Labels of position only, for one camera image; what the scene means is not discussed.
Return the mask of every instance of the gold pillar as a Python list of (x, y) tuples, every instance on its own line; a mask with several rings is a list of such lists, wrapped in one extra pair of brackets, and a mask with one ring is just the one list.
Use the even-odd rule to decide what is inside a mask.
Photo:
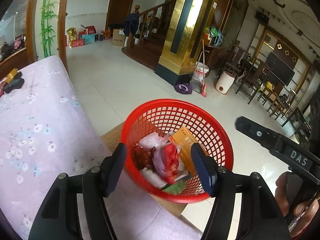
[(218, 0), (177, 0), (156, 74), (172, 85), (189, 82)]

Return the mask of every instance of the bamboo painting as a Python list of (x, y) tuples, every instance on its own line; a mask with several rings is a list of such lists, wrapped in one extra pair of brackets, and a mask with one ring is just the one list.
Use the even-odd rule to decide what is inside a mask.
[(56, 37), (56, 35), (53, 35), (55, 31), (52, 28), (52, 25), (50, 24), (51, 20), (53, 18), (56, 18), (57, 15), (52, 11), (52, 9), (55, 8), (55, 5), (57, 4), (56, 1), (52, 0), (43, 0), (42, 7), (41, 7), (41, 37), (42, 37), (42, 47), (44, 52), (44, 57), (51, 56), (51, 47), (53, 38)]

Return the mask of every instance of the wooden staircase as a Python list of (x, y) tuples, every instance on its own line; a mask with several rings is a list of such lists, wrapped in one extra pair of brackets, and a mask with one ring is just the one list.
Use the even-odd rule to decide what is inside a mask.
[[(165, 38), (169, 29), (169, 24), (173, 14), (176, 0), (155, 6), (149, 10), (139, 13), (140, 6), (135, 6), (135, 13), (143, 17), (142, 26), (148, 23), (148, 37), (143, 37), (140, 33), (139, 44), (134, 44), (133, 34), (130, 34), (127, 46), (122, 48), (122, 52), (140, 64), (154, 70), (162, 54)], [(162, 7), (160, 19), (156, 18), (159, 8)]]

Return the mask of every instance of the basket mesh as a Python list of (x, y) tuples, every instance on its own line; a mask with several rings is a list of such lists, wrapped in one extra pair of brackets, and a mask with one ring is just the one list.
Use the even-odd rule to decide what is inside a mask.
[[(159, 136), (164, 136), (169, 131), (178, 131), (181, 126), (187, 127), (192, 132), (219, 166), (225, 165), (223, 143), (215, 128), (204, 118), (180, 107), (157, 107), (141, 114), (129, 131), (128, 150), (133, 154), (136, 144), (150, 133), (156, 131)], [(188, 180), (186, 186), (181, 196), (198, 195), (204, 192), (198, 176)]]

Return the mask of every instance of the finger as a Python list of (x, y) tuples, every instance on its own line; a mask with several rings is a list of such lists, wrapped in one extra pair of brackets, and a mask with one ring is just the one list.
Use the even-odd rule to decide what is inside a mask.
[(283, 190), (283, 188), (281, 187), (276, 188), (275, 199), (282, 212), (282, 215), (285, 217), (289, 212), (289, 202), (287, 201), (285, 190)]
[(286, 171), (282, 173), (279, 178), (276, 180), (276, 186), (277, 187), (283, 187), (285, 190), (286, 184), (287, 184), (287, 175), (290, 173), (289, 171)]
[(280, 207), (280, 210), (283, 216), (286, 216), (289, 212), (289, 202), (287, 200), (286, 192), (286, 183), (287, 183), (288, 171), (282, 173), (279, 178), (276, 180), (276, 192), (275, 199)]
[[(294, 214), (299, 215), (301, 211), (308, 205), (308, 201), (303, 202), (299, 204), (295, 210)], [(291, 237), (298, 236), (312, 221), (314, 216), (316, 215), (317, 211), (319, 209), (319, 203), (317, 200), (313, 201), (313, 203), (310, 205), (306, 213), (303, 215), (303, 217), (299, 220), (298, 224), (295, 226), (295, 228), (291, 231), (290, 235)]]

